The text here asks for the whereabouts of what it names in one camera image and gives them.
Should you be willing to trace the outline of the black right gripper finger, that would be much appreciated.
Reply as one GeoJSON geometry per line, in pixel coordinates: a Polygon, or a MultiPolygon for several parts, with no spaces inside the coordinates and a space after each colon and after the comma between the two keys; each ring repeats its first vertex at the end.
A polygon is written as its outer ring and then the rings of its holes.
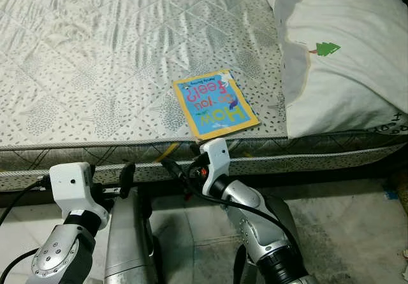
{"type": "Polygon", "coordinates": [[[177,162],[164,159],[161,160],[161,165],[169,172],[172,179],[180,180],[183,183],[187,183],[187,175],[184,172],[184,168],[178,165],[177,162]]]}

